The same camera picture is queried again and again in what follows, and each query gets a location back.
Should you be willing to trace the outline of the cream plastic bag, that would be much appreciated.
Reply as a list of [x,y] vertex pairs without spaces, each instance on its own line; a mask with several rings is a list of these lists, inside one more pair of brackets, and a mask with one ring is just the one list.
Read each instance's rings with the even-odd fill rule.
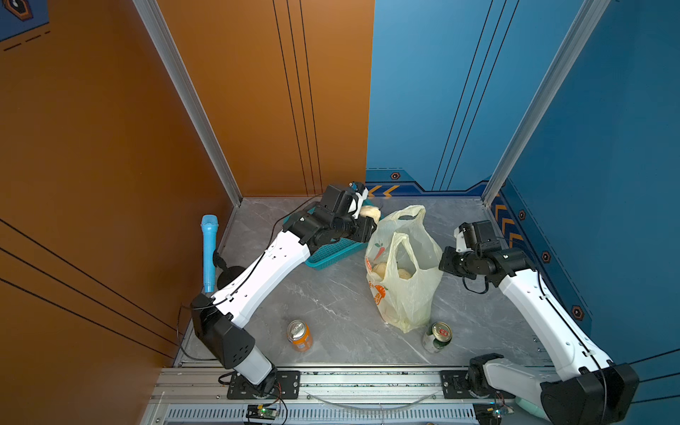
[[425,216],[423,205],[409,205],[381,219],[364,256],[382,320],[403,333],[430,323],[432,301],[443,278],[443,250],[426,230]]

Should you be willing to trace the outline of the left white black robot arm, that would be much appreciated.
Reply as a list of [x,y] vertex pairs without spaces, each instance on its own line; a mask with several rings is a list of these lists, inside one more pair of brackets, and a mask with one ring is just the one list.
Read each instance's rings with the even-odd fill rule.
[[257,347],[245,327],[268,295],[299,265],[324,246],[342,239],[366,243],[377,229],[377,219],[366,212],[369,189],[353,182],[347,187],[329,185],[316,201],[309,198],[285,214],[278,234],[249,267],[208,295],[191,302],[191,320],[197,338],[223,368],[237,372],[256,391],[267,395],[276,386],[276,367]]

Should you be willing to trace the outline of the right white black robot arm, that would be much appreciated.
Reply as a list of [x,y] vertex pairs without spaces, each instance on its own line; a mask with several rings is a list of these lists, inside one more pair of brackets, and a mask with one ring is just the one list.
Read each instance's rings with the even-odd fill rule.
[[464,222],[439,263],[462,281],[479,276],[507,297],[545,347],[554,371],[543,373],[497,353],[469,362],[466,389],[480,398],[500,391],[536,407],[553,424],[612,424],[624,420],[639,387],[628,364],[617,365],[555,299],[519,248],[505,249],[490,221]]

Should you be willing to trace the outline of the teal plastic basket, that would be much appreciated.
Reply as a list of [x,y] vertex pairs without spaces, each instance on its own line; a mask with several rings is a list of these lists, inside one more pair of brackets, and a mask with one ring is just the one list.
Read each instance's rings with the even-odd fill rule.
[[317,244],[315,236],[322,227],[315,219],[315,207],[319,202],[301,205],[299,209],[283,219],[283,230],[292,231],[294,235],[299,236],[300,242],[309,248],[310,256],[304,264],[315,270],[322,270],[335,264],[366,246],[366,243],[358,243],[344,238],[333,244]]

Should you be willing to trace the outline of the green beer can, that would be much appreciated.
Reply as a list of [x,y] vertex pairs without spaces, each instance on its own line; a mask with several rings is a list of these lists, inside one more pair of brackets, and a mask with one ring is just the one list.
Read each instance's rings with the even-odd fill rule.
[[453,331],[445,322],[433,322],[426,329],[421,343],[426,352],[439,353],[450,345]]

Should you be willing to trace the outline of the black round microphone stand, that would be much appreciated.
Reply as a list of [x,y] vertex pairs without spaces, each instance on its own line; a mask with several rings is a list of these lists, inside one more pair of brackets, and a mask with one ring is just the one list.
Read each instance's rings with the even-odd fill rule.
[[227,287],[245,270],[241,266],[228,266],[224,258],[217,251],[214,251],[212,258],[212,262],[214,262],[216,269],[220,272],[216,278],[216,290],[222,290]]

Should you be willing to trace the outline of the orange soda can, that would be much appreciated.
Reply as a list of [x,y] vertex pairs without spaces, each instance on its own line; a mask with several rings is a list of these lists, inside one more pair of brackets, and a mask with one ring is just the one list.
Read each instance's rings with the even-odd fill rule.
[[313,337],[308,325],[302,320],[293,320],[287,329],[288,340],[298,352],[306,352],[313,347]]

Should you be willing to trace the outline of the light blue microphone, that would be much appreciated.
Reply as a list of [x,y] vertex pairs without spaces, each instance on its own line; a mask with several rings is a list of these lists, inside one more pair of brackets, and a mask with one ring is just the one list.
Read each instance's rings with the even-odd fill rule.
[[214,253],[217,249],[218,218],[213,214],[206,214],[201,220],[203,235],[203,287],[206,294],[215,292],[216,266]]

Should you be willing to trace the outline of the right small circuit board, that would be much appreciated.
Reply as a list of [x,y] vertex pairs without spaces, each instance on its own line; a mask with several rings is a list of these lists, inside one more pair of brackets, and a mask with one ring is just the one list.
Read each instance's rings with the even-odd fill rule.
[[473,407],[476,420],[480,425],[501,425],[506,416],[514,413],[512,407],[504,405],[474,404]]

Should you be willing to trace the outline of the small green circuit board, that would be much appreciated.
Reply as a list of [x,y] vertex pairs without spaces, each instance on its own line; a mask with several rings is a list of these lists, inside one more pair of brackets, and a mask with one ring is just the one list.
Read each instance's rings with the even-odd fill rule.
[[281,409],[273,405],[254,405],[246,407],[245,424],[275,424],[281,417]]

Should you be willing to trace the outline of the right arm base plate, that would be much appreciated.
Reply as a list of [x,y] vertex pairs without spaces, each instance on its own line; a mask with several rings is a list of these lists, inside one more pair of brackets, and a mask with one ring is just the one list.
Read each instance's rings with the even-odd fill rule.
[[444,397],[460,398],[497,398],[514,400],[515,395],[496,390],[488,384],[481,368],[445,369],[439,372]]

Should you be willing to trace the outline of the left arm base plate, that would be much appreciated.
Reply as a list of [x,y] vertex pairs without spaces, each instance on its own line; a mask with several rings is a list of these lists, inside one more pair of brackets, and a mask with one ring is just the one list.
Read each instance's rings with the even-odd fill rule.
[[301,373],[297,370],[274,369],[260,384],[252,384],[246,377],[236,374],[228,386],[227,398],[231,400],[269,400],[299,397]]

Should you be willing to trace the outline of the aluminium front rail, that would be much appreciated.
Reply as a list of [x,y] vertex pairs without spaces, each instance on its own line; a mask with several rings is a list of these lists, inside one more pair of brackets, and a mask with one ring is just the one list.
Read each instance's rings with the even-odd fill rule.
[[292,366],[301,373],[299,397],[229,400],[233,375],[219,368],[163,370],[143,424],[245,424],[249,404],[281,409],[275,424],[479,424],[474,404],[510,406],[502,424],[546,424],[520,398],[446,399],[439,372],[457,366]]

